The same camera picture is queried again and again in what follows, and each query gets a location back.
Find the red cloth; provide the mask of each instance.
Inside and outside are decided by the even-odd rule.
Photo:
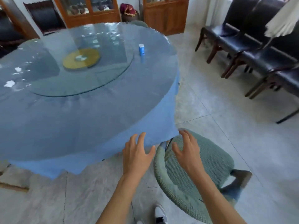
[[[123,15],[135,16],[137,14],[137,11],[130,4],[122,3],[119,9]]]

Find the black shoelace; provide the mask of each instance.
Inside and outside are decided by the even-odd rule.
[[[156,218],[156,224],[159,224],[159,223],[161,223],[161,224],[165,223],[163,217]]]

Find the round table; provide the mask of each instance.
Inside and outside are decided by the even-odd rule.
[[[86,61],[81,50],[98,56],[65,67],[72,53]],[[178,134],[178,80],[176,50],[154,29],[100,23],[29,40],[0,60],[1,157],[55,178],[120,152],[135,133],[147,132],[145,146],[166,141]]]

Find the shoe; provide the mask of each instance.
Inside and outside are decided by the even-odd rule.
[[[165,211],[160,204],[157,204],[155,208],[155,220],[156,224],[168,224]]]

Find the green upholstered seat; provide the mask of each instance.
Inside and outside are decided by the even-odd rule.
[[[129,23],[135,24],[137,26],[143,26],[143,27],[146,27],[146,28],[149,27],[145,22],[143,22],[141,20],[133,20],[133,21],[130,21]]]
[[[190,130],[188,131],[197,139],[205,171],[216,187],[220,189],[234,169],[233,159],[211,140]],[[182,150],[183,139],[181,135],[173,138],[166,151],[161,145],[157,149],[154,158],[154,172],[158,184],[167,197],[184,212],[201,222],[212,223],[196,186],[177,162],[171,149],[173,142],[176,142]],[[232,198],[225,197],[234,205]]]

